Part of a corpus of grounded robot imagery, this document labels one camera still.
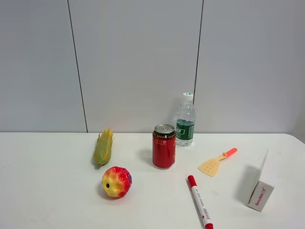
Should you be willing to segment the red white marker pen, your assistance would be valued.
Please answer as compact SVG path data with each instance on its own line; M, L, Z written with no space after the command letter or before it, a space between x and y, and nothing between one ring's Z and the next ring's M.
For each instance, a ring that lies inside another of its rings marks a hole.
M191 191L193 193L193 197L195 199L197 208L198 208L199 213L201 215L201 220L203 222L204 228L205 229L214 229L214 225L212 223L212 220L210 218L208 210L206 209L205 204L202 200L202 197L200 195L200 192L199 192L198 186L196 184L196 181L194 179L194 176L189 175L187 179L188 179L188 182L190 184Z

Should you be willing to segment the red soda can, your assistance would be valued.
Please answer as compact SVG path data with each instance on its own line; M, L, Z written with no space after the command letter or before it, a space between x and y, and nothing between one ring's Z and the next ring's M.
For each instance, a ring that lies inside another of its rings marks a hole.
M152 162L166 169L175 163L176 131L172 125L155 126L152 133Z

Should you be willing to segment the clear plastic water bottle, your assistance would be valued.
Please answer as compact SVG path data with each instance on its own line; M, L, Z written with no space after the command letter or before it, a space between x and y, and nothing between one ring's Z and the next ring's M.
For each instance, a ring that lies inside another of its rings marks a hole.
M183 93L183 101L177 112L176 120L176 144L178 146L190 146L193 142L195 125L195 108L193 93Z

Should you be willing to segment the toy corn cob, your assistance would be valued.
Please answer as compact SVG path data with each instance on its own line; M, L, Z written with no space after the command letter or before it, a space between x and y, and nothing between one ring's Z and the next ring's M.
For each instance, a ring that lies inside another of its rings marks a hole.
M110 161L112 156L112 144L113 131L111 129L106 129L102 133L99 133L93 153L93 160L96 166L104 166Z

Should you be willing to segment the red yellow toy fruit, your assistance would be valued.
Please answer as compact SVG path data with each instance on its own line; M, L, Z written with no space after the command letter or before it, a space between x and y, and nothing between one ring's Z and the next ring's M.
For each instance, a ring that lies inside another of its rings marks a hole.
M111 167L102 177L102 187L113 198L122 198L132 185L132 176L126 168Z

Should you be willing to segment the white cardboard box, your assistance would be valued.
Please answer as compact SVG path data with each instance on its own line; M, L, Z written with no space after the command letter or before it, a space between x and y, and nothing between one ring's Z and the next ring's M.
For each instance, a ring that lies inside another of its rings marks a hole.
M272 155L267 149L258 168L254 180L254 186L247 206L262 212L275 187L275 171L272 163Z

